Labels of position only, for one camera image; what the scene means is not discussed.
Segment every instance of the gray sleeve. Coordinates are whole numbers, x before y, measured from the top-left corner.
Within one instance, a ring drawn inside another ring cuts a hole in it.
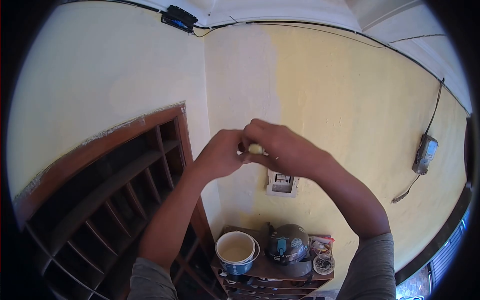
[[[391,233],[360,244],[337,300],[396,299]]]
[[[159,265],[138,257],[130,278],[127,300],[178,300],[170,275]]]

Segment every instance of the white ceiling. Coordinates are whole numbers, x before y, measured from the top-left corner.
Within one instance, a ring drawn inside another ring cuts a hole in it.
[[[471,112],[467,81],[445,31],[421,0],[133,0],[166,11],[176,5],[210,27],[259,20],[300,20],[364,33],[418,61]]]

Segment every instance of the yellow wall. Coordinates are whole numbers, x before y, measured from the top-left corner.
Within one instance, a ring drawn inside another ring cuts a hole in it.
[[[443,91],[430,129],[439,142],[429,173],[397,204],[415,179],[410,169],[435,106],[439,84],[407,58],[354,34],[244,25],[205,38],[210,131],[242,128],[255,117],[289,126],[329,151],[363,181],[387,211],[395,240],[395,268],[414,258],[446,221],[465,184],[466,114]],[[296,223],[335,238],[339,288],[358,246],[329,197],[301,179],[294,199],[265,195],[266,169],[247,165],[218,180],[227,223],[259,228]]]

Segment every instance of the person's left hand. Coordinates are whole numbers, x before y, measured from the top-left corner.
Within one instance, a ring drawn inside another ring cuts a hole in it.
[[[242,166],[246,154],[237,154],[242,134],[243,130],[222,129],[217,132],[193,164],[202,171],[202,177],[211,181],[228,176]]]

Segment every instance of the white bucket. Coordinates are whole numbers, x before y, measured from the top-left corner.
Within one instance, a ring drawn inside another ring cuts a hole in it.
[[[246,273],[255,260],[253,255],[257,249],[260,254],[258,242],[250,235],[241,231],[227,232],[222,235],[215,245],[215,251],[227,272],[240,275]]]

